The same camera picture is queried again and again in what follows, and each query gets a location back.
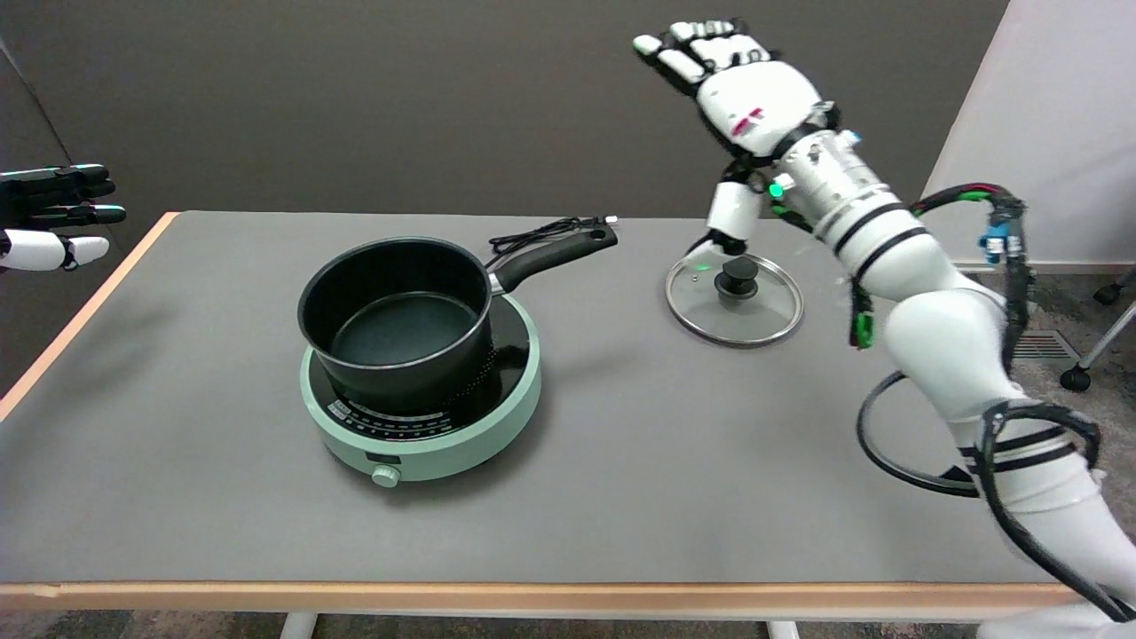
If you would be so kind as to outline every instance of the wooden table edge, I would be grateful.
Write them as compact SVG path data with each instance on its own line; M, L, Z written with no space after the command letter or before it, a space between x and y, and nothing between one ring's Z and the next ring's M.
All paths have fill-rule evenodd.
M11 414L178 215L170 211L158 219L11 390L0 398L0 421ZM587 613L673 616L684 612L699 616L767 616L793 612L795 619L828 617L832 615L827 612L832 611L858 617L863 612L925 609L961 615L949 615L951 619L982 619L989 611L1051 606L1074 597L1063 586L1050 583L0 583L0 609L387 609L467 614L493 611L571 616L587 616Z
M19 380L16 381L16 384L12 385L2 398L0 398L0 422L5 421L8 415L11 414L11 412L16 408L16 405L19 404L19 400L24 399L24 396L32 390L32 387L40 380L40 376L47 372L56 358L59 357L59 354L67 348L67 345L75 339L75 335L77 335L83 326L86 325L94 313L99 310L102 302L107 301L110 293L115 292L118 284L120 284L131 269L134 268L134 265L142 259L142 256L150 250L150 247L153 246L154 241L158 240L158 236L166 231L177 215L177 213L167 213L158 219L158 223L147 232L147 234L142 238L142 241L140 241L137 246L131 250L130 255L123 259L122 264L115 268L115 272L110 274L110 277L107 277L107 281L99 287L94 294L91 296L91 299L86 300L83 308L80 308L78 313L72 317L70 322L64 326L64 330L56 335L56 339L51 340L51 343L48 345L48 348L40 354L34 363L32 363L32 366L25 371L23 375L20 375Z

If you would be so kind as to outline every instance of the non-stick pan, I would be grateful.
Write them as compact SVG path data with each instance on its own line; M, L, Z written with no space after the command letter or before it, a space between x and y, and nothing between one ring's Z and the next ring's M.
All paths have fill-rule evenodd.
M316 273L300 296L300 331L340 395L384 414L431 412L491 362L494 296L617 242L611 227L600 226L488 272L444 240L379 240Z

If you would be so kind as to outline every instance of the saucepan handle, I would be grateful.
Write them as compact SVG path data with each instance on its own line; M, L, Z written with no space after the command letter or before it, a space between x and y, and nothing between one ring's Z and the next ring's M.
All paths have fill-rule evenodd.
M616 232L611 226L604 225L513 256L490 275L493 293L512 292L532 275L587 257L617 243L619 238L616 236Z

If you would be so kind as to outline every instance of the mint green induction cooker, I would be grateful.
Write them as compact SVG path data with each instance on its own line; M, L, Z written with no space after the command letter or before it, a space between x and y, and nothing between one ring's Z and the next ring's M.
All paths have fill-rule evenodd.
M300 367L304 405L327 449L384 488L461 473L503 450L541 395L541 348L528 313L511 296L490 307L493 356L452 400L416 415L391 415L336 393L309 347Z

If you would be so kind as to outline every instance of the white robotic arm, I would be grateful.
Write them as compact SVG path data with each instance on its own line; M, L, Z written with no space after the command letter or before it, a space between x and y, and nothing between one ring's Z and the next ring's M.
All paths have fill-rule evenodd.
M0 173L0 269L73 271L105 256L107 239L52 230L122 222L123 207L91 204L114 190L102 165Z
M832 249L851 276L854 302L868 296L897 302L883 331L902 373L896 379L910 379L946 423L976 496L991 504L1012 548L1095 604L989 622L979 636L1136 638L1136 623L1124 623L1136 619L1129 607L1136 603L1136 547L1063 428L1089 432L1092 423L1031 400L1009 377L1009 354L1026 322L1025 292L1005 299L960 273L919 221L922 210L917 206L913 214L853 151L859 136L840 130L836 106L740 20L676 23L634 45L694 98L734 157L715 192L709 232L690 257L743 252L766 191L775 211ZM754 186L759 169L774 176ZM988 259L1004 258L1018 275L1028 269L1021 202L984 184L950 194L994 204ZM920 204L942 204L927 201ZM1026 280L1028 287L1031 274ZM854 346L870 346L870 335L852 337Z

